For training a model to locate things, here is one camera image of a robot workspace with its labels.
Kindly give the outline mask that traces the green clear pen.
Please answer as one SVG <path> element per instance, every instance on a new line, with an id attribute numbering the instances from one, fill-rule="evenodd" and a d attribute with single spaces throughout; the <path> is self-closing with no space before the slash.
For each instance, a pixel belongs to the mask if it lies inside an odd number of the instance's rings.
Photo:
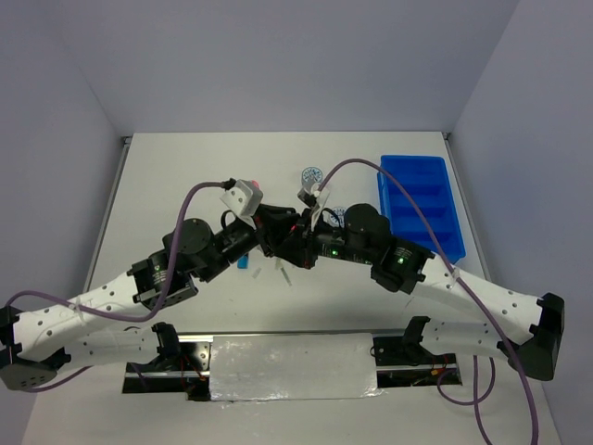
<path id="1" fill-rule="evenodd" d="M 279 270 L 280 270 L 281 274 L 283 275 L 285 282 L 289 286 L 292 286 L 292 281 L 291 281 L 291 279 L 290 279 L 290 277 L 289 277 L 288 272 L 286 271 L 286 269 L 284 267 L 281 267 Z"/>

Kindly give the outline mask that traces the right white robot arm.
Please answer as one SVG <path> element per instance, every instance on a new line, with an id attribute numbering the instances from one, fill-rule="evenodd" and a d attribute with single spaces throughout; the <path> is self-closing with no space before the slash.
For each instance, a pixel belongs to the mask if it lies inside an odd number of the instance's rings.
<path id="1" fill-rule="evenodd" d="M 369 204 L 348 208 L 341 227 L 310 220 L 309 210 L 283 216 L 274 231 L 275 256 L 304 269 L 319 257 L 366 264 L 383 289 L 430 299 L 474 319 L 466 324 L 413 317 L 402 342 L 410 361 L 464 353 L 500 358 L 535 380 L 555 376 L 565 309 L 558 295 L 521 294 L 448 267 L 442 256 L 392 235 L 387 218 Z"/>

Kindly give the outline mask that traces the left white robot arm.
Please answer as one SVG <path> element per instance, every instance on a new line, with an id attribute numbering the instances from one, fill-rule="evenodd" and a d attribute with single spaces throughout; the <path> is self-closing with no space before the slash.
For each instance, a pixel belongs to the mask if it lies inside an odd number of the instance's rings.
<path id="1" fill-rule="evenodd" d="M 141 324 L 159 311 L 197 293 L 195 280 L 209 282 L 256 247 L 271 255 L 294 232 L 293 208 L 261 204 L 236 217 L 218 233 L 201 219 L 180 216 L 163 248 L 107 284 L 72 299 L 38 293 L 47 308 L 22 311 L 19 292 L 1 310 L 1 380 L 10 390 L 43 392 L 67 370 L 81 374 L 101 359 L 114 362 L 147 357 L 162 370 L 182 357 L 175 329 L 159 322 L 147 334 L 126 331 L 112 340 L 100 336 L 110 324 Z"/>

